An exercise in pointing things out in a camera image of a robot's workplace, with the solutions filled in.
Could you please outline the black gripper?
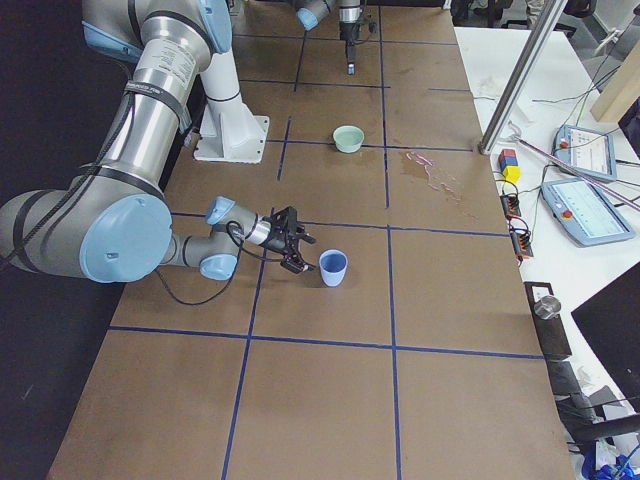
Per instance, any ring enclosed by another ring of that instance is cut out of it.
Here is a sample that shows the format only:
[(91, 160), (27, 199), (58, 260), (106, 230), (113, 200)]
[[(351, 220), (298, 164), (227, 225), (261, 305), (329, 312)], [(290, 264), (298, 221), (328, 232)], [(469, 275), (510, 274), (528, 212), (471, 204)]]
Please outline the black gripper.
[[(365, 27), (368, 34), (365, 39), (360, 38), (360, 30)], [(372, 18), (365, 18), (357, 22), (339, 22), (340, 39), (345, 41), (345, 57), (347, 63), (347, 74), (355, 74), (356, 45), (366, 43), (372, 34), (377, 32), (378, 24)]]
[(306, 262), (299, 250), (299, 242), (315, 244), (316, 239), (309, 235), (302, 223), (298, 221), (298, 212), (288, 206), (264, 220), (269, 224), (269, 232), (260, 246), (283, 256), (280, 265), (286, 270), (301, 274), (314, 271), (316, 266)]

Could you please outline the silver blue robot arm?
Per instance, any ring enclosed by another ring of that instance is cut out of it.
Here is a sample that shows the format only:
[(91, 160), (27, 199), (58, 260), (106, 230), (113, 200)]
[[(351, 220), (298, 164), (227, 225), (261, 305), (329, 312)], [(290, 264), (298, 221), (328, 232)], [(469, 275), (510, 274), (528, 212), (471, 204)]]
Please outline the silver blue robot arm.
[(206, 94), (201, 146), (207, 161), (257, 163), (269, 121), (242, 100), (225, 1), (86, 1), (84, 37), (127, 63), (127, 83), (106, 139), (64, 190), (36, 190), (1, 209), (1, 263), (37, 273), (133, 282), (163, 265), (196, 268), (229, 285), (252, 243), (293, 273), (310, 269), (308, 240), (292, 207), (268, 216), (216, 198), (205, 237), (180, 236), (159, 181), (174, 137), (187, 133), (187, 101)]
[(357, 0), (293, 0), (289, 4), (305, 31), (317, 27), (330, 14), (337, 12), (339, 39), (344, 42), (347, 74), (356, 71), (357, 46), (366, 43), (376, 32), (377, 22), (366, 12), (367, 2)]

